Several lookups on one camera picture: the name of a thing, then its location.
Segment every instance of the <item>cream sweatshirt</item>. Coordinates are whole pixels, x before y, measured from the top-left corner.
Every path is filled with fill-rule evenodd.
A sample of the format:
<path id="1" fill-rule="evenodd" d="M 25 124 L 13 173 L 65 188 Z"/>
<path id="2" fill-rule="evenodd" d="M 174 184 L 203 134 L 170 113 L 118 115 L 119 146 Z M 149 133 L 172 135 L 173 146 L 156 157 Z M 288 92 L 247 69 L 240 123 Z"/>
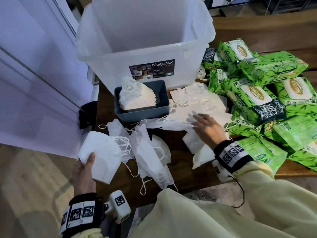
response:
<path id="1" fill-rule="evenodd" d="M 313 238 L 317 237 L 317 195 L 286 180 L 274 180 L 271 169 L 249 162 L 234 176 L 242 185 L 255 220 L 235 208 L 190 200 L 171 189 L 161 191 L 151 213 L 129 238 Z M 89 229 L 73 238 L 99 238 Z"/>

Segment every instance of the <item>small gray bin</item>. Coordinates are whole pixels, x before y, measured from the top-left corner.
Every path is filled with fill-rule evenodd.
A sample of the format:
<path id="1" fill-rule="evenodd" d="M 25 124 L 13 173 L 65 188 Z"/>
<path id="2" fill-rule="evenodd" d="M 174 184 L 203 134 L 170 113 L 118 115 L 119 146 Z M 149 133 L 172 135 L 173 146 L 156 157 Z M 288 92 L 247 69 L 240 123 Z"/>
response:
<path id="1" fill-rule="evenodd" d="M 144 84 L 155 93 L 155 106 L 125 111 L 119 107 L 119 93 L 122 87 L 115 88 L 114 90 L 114 112 L 125 124 L 136 123 L 143 119 L 161 118 L 169 114 L 170 102 L 164 80 L 145 82 Z"/>

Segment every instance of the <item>hand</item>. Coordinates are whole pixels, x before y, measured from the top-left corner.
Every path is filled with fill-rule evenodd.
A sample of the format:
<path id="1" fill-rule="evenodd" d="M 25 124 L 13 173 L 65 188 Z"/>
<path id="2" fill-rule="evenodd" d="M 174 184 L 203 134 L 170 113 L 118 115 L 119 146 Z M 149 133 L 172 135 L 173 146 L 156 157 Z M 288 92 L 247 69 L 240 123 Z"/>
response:
<path id="1" fill-rule="evenodd" d="M 224 133 L 224 128 L 216 122 L 216 120 L 206 114 L 193 115 L 197 122 L 192 123 L 195 127 L 196 134 L 204 141 L 212 150 L 214 150 L 218 144 L 227 140 Z"/>
<path id="2" fill-rule="evenodd" d="M 91 153 L 88 157 L 85 167 L 78 160 L 73 170 L 74 178 L 74 197 L 86 193 L 96 192 L 96 181 L 93 180 L 91 168 L 95 161 L 95 153 Z"/>

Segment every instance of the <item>brown wooden surface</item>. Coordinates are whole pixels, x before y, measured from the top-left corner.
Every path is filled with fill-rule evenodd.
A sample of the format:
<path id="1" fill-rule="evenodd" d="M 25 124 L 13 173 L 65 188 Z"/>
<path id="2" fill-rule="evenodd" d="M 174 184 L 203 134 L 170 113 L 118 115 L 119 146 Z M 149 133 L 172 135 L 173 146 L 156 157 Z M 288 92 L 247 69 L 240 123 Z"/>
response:
<path id="1" fill-rule="evenodd" d="M 290 51 L 310 64 L 304 75 L 317 88 L 317 10 L 301 13 L 281 14 L 258 17 L 214 18 L 216 29 L 216 47 L 219 40 L 230 41 L 237 37 L 243 38 L 252 51 L 268 53 Z M 107 134 L 107 129 L 99 129 L 99 124 L 107 124 L 117 118 L 114 114 L 114 98 L 107 88 L 100 83 L 96 131 Z M 161 137 L 169 146 L 172 162 L 168 164 L 174 182 L 180 193 L 220 184 L 211 163 L 192 169 L 193 155 L 182 141 L 185 131 L 164 131 L 148 129 L 149 135 Z M 130 160 L 127 165 L 133 175 L 137 174 L 137 165 Z M 287 160 L 278 170 L 276 178 L 289 176 L 317 176 L 317 173 L 296 162 Z M 99 195 L 107 198 L 110 193 L 120 189 L 123 191 L 131 207 L 139 207 L 156 201 L 161 189 L 154 181 L 146 183 L 146 195 L 139 191 L 142 186 L 140 177 L 133 178 L 122 163 L 110 185 L 97 183 Z"/>

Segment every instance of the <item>yellow sleeve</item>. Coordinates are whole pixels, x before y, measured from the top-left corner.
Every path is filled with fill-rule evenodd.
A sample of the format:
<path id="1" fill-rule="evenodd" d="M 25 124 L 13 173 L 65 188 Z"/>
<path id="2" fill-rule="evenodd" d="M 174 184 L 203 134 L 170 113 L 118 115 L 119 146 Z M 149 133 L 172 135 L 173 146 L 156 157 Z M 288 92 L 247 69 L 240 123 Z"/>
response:
<path id="1" fill-rule="evenodd" d="M 252 161 L 234 173 L 256 221 L 295 237 L 317 234 L 317 195 L 286 180 L 274 180 L 269 166 Z"/>
<path id="2" fill-rule="evenodd" d="M 83 232 L 79 232 L 76 235 L 73 235 L 71 238 L 102 238 L 102 237 L 103 236 L 101 234 L 101 229 L 92 228 L 92 229 L 84 230 Z"/>

